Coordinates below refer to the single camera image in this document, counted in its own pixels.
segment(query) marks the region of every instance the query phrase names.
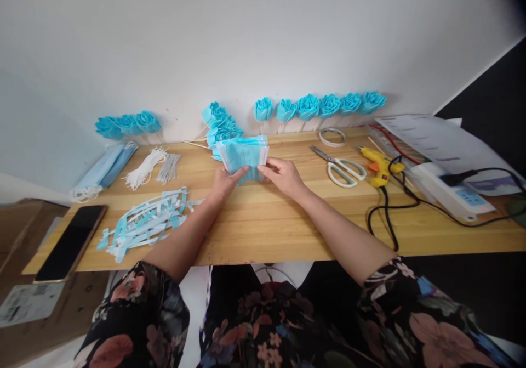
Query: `scissor handle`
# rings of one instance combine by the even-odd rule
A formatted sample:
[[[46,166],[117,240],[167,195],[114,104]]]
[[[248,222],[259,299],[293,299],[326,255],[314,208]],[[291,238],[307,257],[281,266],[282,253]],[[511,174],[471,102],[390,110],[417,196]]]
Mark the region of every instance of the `scissor handle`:
[[[351,187],[354,187],[355,185],[358,184],[358,182],[356,180],[354,180],[353,178],[351,178],[347,173],[345,173],[340,167],[338,167],[337,165],[333,164],[332,162],[328,162],[327,163],[328,166],[327,166],[327,172],[329,173],[329,178],[338,186],[340,187],[343,187],[343,188],[351,188]],[[347,181],[347,184],[346,183],[342,183],[341,181],[339,181],[338,179],[336,179],[333,175],[333,171],[336,171],[337,174],[339,174],[341,177],[343,177],[343,179],[345,181]]]
[[[350,160],[342,160],[340,158],[333,158],[333,161],[336,162],[339,166],[341,166],[343,169],[345,169],[347,172],[349,172],[351,175],[353,175],[355,178],[357,178],[360,182],[366,178],[367,171],[364,169],[363,166],[361,166],[358,163],[355,163],[354,161]],[[348,163],[349,165],[352,165],[356,169],[360,171],[360,173],[357,173],[354,169],[349,168],[345,164]]]
[[[349,175],[353,175],[360,181],[365,179],[365,176],[367,176],[366,170],[361,165],[353,161],[341,160],[339,158],[333,158],[333,161],[334,163],[328,162],[327,172],[329,173],[329,178],[340,187],[351,188],[358,184],[358,182],[351,178],[351,176]],[[355,166],[360,171],[360,173],[357,173],[354,169],[351,169],[348,166],[346,166],[346,163]],[[341,181],[336,179],[334,177],[333,171],[340,175],[343,178],[343,180],[345,180],[347,183],[342,183]]]

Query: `wooden desk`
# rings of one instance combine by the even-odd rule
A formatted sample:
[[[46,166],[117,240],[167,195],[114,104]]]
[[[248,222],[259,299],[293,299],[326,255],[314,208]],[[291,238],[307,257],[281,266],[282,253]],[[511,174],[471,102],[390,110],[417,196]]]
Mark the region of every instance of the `wooden desk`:
[[[327,176],[327,164],[309,148],[318,145],[330,156],[349,158],[362,165],[369,161],[356,150],[356,145],[371,146],[365,131],[355,128],[346,131],[349,142],[340,148],[323,145],[316,132],[282,134],[268,137],[270,155],[293,160],[307,186],[327,200],[340,213],[367,229],[368,209],[383,203],[379,190],[368,183],[372,175],[356,187],[344,189],[336,186]],[[149,147],[140,147],[124,168],[122,175],[136,169],[149,154]],[[143,246],[128,251],[122,263],[96,246],[102,230],[113,230],[118,219],[132,205],[138,205],[161,194],[163,190],[176,190],[187,186],[189,200],[205,198],[210,190],[214,169],[218,163],[211,159],[210,151],[184,143],[169,145],[169,152],[182,154],[178,177],[166,186],[155,181],[161,166],[157,165],[152,179],[132,191],[124,180],[117,178],[106,191],[88,205],[106,204],[109,210],[102,220],[78,271],[97,271],[131,268],[151,247]],[[394,183],[387,186],[392,205],[405,205],[412,200]],[[75,204],[56,227],[48,241],[24,269],[34,274],[42,266],[58,238],[81,205]],[[378,238],[392,246],[384,225],[383,214],[375,214],[373,229]],[[501,216],[486,214],[482,220]],[[412,209],[391,211],[391,219],[400,244],[400,254],[423,256],[432,254],[506,252],[526,250],[526,230],[512,220],[489,224],[482,228],[465,228],[453,223],[443,214],[420,205]],[[210,230],[201,246],[196,265],[241,264],[249,262],[281,262],[295,260],[334,259],[322,237],[303,210],[281,194],[270,182],[245,182],[236,187],[227,206]]]

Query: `cardboard box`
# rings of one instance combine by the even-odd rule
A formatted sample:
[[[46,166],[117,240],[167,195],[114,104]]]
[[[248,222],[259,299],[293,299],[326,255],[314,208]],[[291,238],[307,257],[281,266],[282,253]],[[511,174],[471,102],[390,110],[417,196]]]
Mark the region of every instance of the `cardboard box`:
[[[0,207],[0,302],[16,285],[55,217],[67,208],[41,200]],[[50,317],[0,329],[0,367],[19,366],[85,334],[100,304],[109,272],[78,272],[66,283]]]

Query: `yellow glue gun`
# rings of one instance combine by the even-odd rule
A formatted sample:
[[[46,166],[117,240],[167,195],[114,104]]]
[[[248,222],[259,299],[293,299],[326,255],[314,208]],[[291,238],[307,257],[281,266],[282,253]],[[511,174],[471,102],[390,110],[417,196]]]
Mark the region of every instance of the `yellow glue gun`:
[[[371,186],[379,188],[387,184],[389,179],[389,164],[393,160],[390,157],[383,155],[381,152],[365,148],[362,146],[356,146],[360,153],[373,163],[368,164],[368,167],[376,172],[376,177],[371,180]],[[394,163],[391,165],[392,173],[399,173],[405,169],[405,165],[402,163]]]

